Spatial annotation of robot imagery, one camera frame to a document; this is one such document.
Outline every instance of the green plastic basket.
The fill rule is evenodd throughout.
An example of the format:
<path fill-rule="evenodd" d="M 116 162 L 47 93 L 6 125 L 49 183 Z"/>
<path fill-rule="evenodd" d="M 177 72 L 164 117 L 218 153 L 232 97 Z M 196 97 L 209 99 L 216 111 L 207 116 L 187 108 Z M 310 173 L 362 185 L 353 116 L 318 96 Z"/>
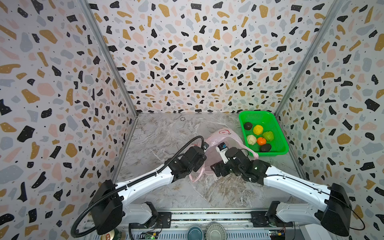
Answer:
<path fill-rule="evenodd" d="M 285 140 L 285 137 L 283 135 L 283 132 L 280 129 L 279 124 L 277 123 L 277 120 L 275 116 L 266 111 L 242 111 L 239 114 L 239 120 L 241 129 L 243 131 L 244 135 L 244 142 L 247 147 L 252 149 L 253 151 L 257 152 L 259 156 L 276 156 L 276 155 L 284 155 L 288 152 L 289 147 L 288 143 Z M 244 124 L 246 122 L 252 123 L 253 127 L 251 130 L 245 130 Z M 247 136 L 248 135 L 254 135 L 256 138 L 262 137 L 262 135 L 255 135 L 253 133 L 253 128 L 256 125 L 261 125 L 264 128 L 264 132 L 271 131 L 273 132 L 273 135 L 275 139 L 271 142 L 267 142 L 271 144 L 272 149 L 269 152 L 259 152 L 259 145 L 255 143 L 254 145 L 249 145 L 247 142 Z"/>

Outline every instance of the plastic bag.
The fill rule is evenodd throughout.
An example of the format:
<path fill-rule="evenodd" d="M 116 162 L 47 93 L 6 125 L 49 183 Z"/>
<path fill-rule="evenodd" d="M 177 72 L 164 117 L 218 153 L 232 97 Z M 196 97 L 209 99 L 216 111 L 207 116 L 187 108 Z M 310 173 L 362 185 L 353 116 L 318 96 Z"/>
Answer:
<path fill-rule="evenodd" d="M 212 169 L 211 165 L 220 162 L 221 156 L 220 154 L 216 151 L 216 146 L 219 145 L 222 142 L 225 142 L 228 148 L 231 147 L 236 147 L 238 149 L 246 149 L 249 152 L 253 154 L 253 157 L 250 157 L 250 159 L 258 159 L 259 155 L 255 153 L 253 150 L 249 149 L 247 146 L 243 144 L 243 141 L 237 135 L 232 129 L 230 128 L 221 128 L 217 130 L 216 132 L 212 133 L 206 140 L 206 143 L 209 144 L 209 147 L 207 151 L 205 152 L 205 155 L 207 156 L 207 159 L 205 160 L 203 166 L 200 168 L 200 173 L 197 176 L 196 179 L 193 179 L 191 174 L 189 174 L 189 179 L 192 182 L 196 182 L 201 178 L 201 176 L 205 174 L 215 174 Z"/>

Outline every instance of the orange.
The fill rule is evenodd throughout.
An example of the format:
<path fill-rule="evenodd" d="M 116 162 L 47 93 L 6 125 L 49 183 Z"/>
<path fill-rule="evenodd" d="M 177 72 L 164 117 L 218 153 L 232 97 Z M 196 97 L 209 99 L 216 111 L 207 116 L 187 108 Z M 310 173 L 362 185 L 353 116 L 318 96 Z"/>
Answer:
<path fill-rule="evenodd" d="M 265 140 L 265 138 L 263 138 L 263 137 L 259 137 L 259 138 L 257 139 L 257 144 L 259 144 L 260 146 L 266 144 L 266 140 Z"/>

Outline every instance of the terrazzo wall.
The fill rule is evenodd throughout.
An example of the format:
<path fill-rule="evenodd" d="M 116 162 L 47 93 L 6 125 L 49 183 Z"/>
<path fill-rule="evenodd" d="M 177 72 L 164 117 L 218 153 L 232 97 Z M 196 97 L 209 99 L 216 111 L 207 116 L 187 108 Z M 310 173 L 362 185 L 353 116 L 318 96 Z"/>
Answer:
<path fill-rule="evenodd" d="M 0 238 L 68 239 L 131 113 L 76 2 L 0 7 Z"/>
<path fill-rule="evenodd" d="M 89 0 L 138 112 L 272 111 L 331 0 Z"/>
<path fill-rule="evenodd" d="M 279 116 L 307 179 L 341 184 L 364 220 L 349 239 L 384 239 L 383 4 L 345 1 Z"/>

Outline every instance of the can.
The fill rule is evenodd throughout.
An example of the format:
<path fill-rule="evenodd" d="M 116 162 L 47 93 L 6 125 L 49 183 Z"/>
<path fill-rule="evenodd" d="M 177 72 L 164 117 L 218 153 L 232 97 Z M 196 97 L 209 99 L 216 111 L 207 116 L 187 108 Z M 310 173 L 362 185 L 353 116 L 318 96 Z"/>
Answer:
<path fill-rule="evenodd" d="M 101 236 L 101 240 L 124 240 L 125 238 L 126 238 L 125 231 L 121 231 L 120 229 L 117 229 L 117 228 Z"/>

